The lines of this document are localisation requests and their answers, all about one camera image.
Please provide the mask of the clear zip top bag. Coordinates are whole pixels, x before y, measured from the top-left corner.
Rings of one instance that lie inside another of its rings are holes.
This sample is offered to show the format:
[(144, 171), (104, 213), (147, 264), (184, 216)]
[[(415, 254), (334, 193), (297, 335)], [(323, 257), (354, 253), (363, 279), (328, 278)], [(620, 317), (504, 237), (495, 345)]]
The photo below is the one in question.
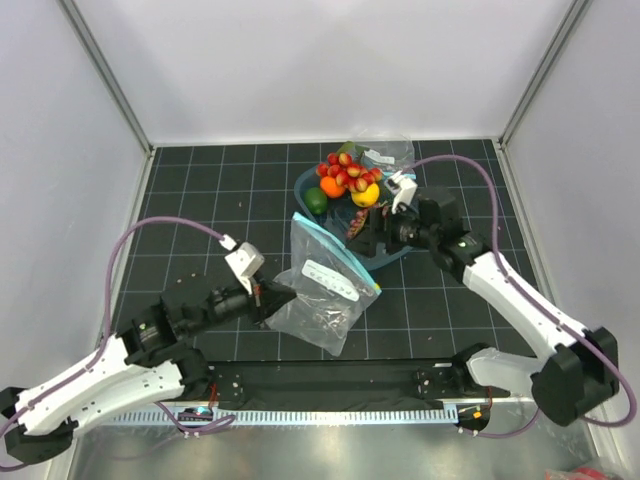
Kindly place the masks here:
[(293, 215), (289, 239), (290, 268), (275, 281), (295, 290), (296, 298), (266, 324), (338, 357), (381, 288), (335, 235), (304, 215)]

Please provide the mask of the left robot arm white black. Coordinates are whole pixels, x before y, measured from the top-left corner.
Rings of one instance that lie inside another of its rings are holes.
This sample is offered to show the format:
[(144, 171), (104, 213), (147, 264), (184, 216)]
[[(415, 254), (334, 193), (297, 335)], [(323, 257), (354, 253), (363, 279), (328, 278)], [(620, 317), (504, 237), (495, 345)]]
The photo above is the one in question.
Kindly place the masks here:
[(197, 334), (248, 317), (261, 323), (294, 300), (296, 292), (272, 280), (250, 288), (213, 288), (202, 276), (183, 279), (157, 302), (123, 322), (94, 353), (37, 387), (1, 392), (2, 429), (7, 454), (24, 465), (48, 461), (73, 440), (105, 421), (149, 403), (200, 400), (212, 386)]

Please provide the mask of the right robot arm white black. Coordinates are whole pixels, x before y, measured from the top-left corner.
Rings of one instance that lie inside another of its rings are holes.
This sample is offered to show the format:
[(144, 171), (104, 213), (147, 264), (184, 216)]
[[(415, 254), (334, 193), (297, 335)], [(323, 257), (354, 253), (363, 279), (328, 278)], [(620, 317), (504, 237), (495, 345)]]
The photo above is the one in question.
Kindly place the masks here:
[(465, 228), (446, 188), (399, 189), (392, 202), (361, 210), (347, 246), (367, 257), (378, 248), (428, 251), (443, 272), (484, 299), (527, 342), (531, 357), (483, 344), (458, 353), (450, 382), (460, 395), (496, 387), (530, 396), (549, 420), (568, 426), (618, 393), (615, 337), (605, 328), (587, 329), (526, 283), (501, 253)]

